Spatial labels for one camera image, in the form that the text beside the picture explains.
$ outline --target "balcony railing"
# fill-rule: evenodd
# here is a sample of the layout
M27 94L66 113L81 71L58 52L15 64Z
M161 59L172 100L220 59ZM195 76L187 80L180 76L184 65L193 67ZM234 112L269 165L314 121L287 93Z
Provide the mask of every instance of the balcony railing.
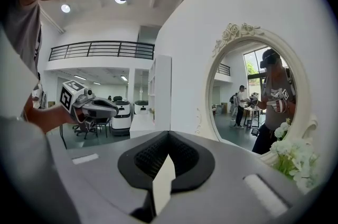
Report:
M94 56L132 57L154 59L153 44L127 41L90 41L56 46L51 49L49 61Z
M227 76L230 75L230 67L221 63L217 68L217 73L219 74L226 74Z

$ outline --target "gray floor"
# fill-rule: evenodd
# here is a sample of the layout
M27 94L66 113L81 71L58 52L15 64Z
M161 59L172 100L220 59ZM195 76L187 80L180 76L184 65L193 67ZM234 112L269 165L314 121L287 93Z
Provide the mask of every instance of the gray floor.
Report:
M96 145L102 145L102 144L119 142L119 141L124 141L126 139L130 139L129 135L121 136L121 137L113 136L109 132L108 126L107 126L107 137L106 137L105 127L103 126L101 129L101 132L100 132L100 129L98 128L98 137L96 137L95 133L89 132L87 134L87 139L84 139L85 134L80 133L79 136L77 136L76 133L74 133L72 126L73 125L70 125L70 124L63 125L63 138L67 145L67 149L96 146ZM59 128L54 129L53 134L59 135L60 134Z
M217 130L222 138L252 151L257 139L256 136L251 135L252 129L247 129L246 126L244 126L244 129L231 128L230 126L235 124L235 121L232 121L235 117L232 117L229 113L216 115L214 119ZM244 124L244 119L245 117L243 116L241 122L242 126ZM260 115L259 120L259 126L261 126L261 123L265 121L265 115ZM252 124L257 126L257 118L253 119Z

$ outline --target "white pillar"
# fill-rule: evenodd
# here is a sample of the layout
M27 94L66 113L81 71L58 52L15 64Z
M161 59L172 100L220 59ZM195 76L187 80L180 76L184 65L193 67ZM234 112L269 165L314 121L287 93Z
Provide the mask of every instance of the white pillar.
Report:
M135 85L135 68L129 69L128 77L128 101L133 106L134 103L134 85Z

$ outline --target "tree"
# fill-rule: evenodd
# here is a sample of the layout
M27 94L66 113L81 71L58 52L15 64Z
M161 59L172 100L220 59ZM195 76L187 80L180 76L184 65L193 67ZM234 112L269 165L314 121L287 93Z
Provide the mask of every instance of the tree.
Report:
M247 61L247 73L250 74L258 74L258 71L256 71L254 64L251 61Z
M246 62L247 65L247 73L250 74L258 74L258 71L255 69L254 64L250 61ZM259 84L259 78L249 79L250 86L257 86Z

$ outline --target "desk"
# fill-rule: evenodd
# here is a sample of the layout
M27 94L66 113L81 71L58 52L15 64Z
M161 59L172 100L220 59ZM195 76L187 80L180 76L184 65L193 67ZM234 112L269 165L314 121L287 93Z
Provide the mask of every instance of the desk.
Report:
M251 107L247 107L247 108L244 108L247 112L245 114L245 119L244 119L244 126L248 126L248 124L246 124L246 120L247 120L247 116L248 116L248 112L250 111L251 112L251 125L249 127L249 129L251 128L259 128L259 112L260 112L260 108L255 106L255 108L251 108ZM258 125L257 126L254 126L252 125L252 123L254 122L254 113L255 112L258 112Z
M130 138L140 137L155 132L153 114L134 114L130 126Z

